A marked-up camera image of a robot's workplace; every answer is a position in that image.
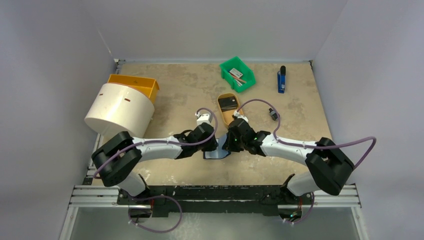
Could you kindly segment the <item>blue leather card holder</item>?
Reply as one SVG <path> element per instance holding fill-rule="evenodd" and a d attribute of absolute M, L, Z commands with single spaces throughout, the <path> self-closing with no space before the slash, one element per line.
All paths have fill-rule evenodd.
<path fill-rule="evenodd" d="M 226 138 L 220 137 L 216 141 L 218 143 L 218 146 L 215 150 L 203 152 L 204 160 L 221 160 L 228 157 L 231 154 L 229 150 L 223 149 L 224 143 L 226 142 Z"/>

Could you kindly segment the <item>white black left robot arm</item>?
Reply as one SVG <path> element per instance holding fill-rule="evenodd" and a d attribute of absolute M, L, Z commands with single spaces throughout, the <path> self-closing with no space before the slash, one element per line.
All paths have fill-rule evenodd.
<path fill-rule="evenodd" d="M 209 123 L 201 123 L 188 133 L 182 132 L 167 138 L 136 138 L 122 131 L 97 149 L 91 159 L 96 167 L 93 178 L 104 186 L 118 186 L 126 191 L 138 205 L 149 199 L 148 186 L 135 166 L 142 161 L 157 159 L 184 159 L 198 151 L 213 151 L 218 143 L 216 129 Z"/>

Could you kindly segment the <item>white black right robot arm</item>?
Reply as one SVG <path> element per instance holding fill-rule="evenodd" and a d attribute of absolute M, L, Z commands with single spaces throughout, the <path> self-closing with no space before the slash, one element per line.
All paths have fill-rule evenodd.
<path fill-rule="evenodd" d="M 301 195 L 314 191 L 337 196 L 354 170 L 353 162 L 334 142 L 322 137 L 307 142 L 275 137 L 268 131 L 254 131 L 242 118 L 233 120 L 228 126 L 227 140 L 224 147 L 230 152 L 248 151 L 252 155 L 278 157 L 302 164 L 307 172 L 289 176 L 281 187 L 280 196 L 288 204 L 294 203 Z"/>

